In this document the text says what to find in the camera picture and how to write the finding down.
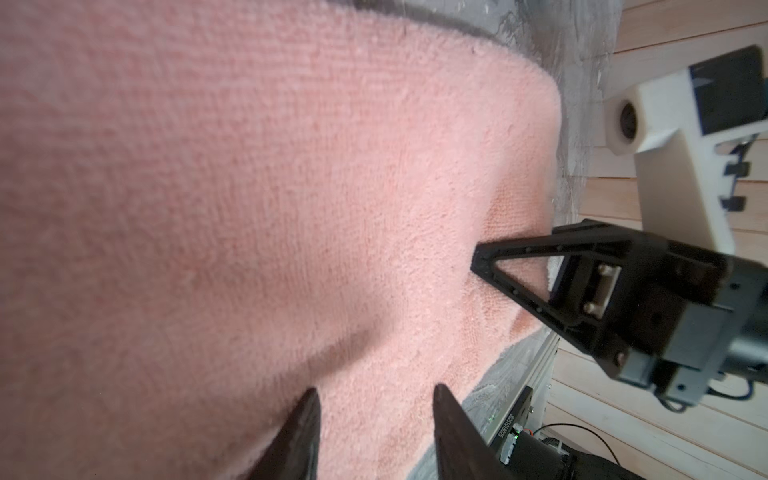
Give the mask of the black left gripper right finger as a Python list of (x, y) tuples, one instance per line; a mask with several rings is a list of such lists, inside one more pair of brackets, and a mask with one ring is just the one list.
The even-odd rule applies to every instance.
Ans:
[(439, 479), (513, 479), (442, 383), (433, 390), (433, 419)]

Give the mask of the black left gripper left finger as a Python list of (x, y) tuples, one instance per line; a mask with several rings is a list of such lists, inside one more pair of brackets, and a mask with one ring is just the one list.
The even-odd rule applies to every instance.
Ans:
[(321, 433), (321, 402), (307, 389), (272, 443), (246, 474), (248, 480), (315, 480)]

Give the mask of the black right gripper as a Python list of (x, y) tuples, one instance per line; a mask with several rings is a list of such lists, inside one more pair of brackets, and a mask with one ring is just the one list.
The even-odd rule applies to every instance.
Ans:
[[(505, 261), (560, 258), (554, 285), (536, 293)], [(767, 268), (671, 246), (585, 220), (548, 236), (476, 246), (471, 271), (518, 303), (614, 380), (669, 403), (695, 405), (734, 375), (767, 381)]]

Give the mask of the pink towel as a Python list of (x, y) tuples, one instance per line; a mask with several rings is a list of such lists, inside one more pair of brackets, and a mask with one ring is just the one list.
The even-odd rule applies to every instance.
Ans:
[(403, 479), (432, 390), (537, 322), (470, 270), (552, 225), (561, 96), (326, 1), (1, 5), (1, 475), (244, 477), (309, 387), (322, 479)]

